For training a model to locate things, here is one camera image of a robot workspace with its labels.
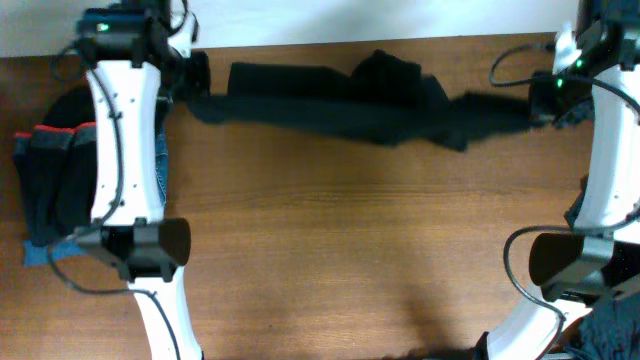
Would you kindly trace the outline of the black t-shirt with logo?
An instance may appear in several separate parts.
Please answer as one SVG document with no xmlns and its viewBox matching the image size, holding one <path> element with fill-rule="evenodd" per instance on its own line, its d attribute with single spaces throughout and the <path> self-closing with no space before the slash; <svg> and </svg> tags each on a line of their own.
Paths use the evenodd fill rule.
<svg viewBox="0 0 640 360">
<path fill-rule="evenodd" d="M 381 146 L 427 140 L 457 152 L 533 127 L 527 101 L 474 92 L 449 98 L 419 64 L 382 50 L 349 75 L 324 66 L 235 62 L 225 94 L 199 95 L 187 106 L 204 123 L 261 123 Z"/>
</svg>

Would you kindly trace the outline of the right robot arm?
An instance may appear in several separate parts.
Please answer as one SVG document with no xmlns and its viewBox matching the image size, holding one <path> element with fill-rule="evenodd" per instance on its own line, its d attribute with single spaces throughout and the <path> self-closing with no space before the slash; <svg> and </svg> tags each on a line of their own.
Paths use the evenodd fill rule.
<svg viewBox="0 0 640 360">
<path fill-rule="evenodd" d="M 522 298 L 482 335 L 474 359 L 552 359 L 562 333 L 600 301 L 639 291 L 639 4 L 582 1 L 576 25 L 533 48 L 553 53 L 553 68 L 525 84 L 550 84 L 568 110 L 592 104 L 590 168 L 566 225 L 528 226 L 506 240 L 510 272 L 513 242 L 535 234 L 532 283 L 509 278 Z"/>
</svg>

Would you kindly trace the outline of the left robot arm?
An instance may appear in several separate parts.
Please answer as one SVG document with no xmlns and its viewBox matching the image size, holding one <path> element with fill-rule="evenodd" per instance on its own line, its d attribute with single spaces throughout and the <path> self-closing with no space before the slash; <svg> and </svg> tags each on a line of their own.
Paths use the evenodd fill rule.
<svg viewBox="0 0 640 360">
<path fill-rule="evenodd" d="M 165 218 L 156 166 L 158 104 L 186 85 L 196 18 L 174 14 L 169 1 L 119 1 L 86 10 L 77 35 L 96 116 L 97 183 L 90 224 L 73 240 L 125 282 L 153 358 L 201 359 L 184 288 L 190 227 Z"/>
</svg>

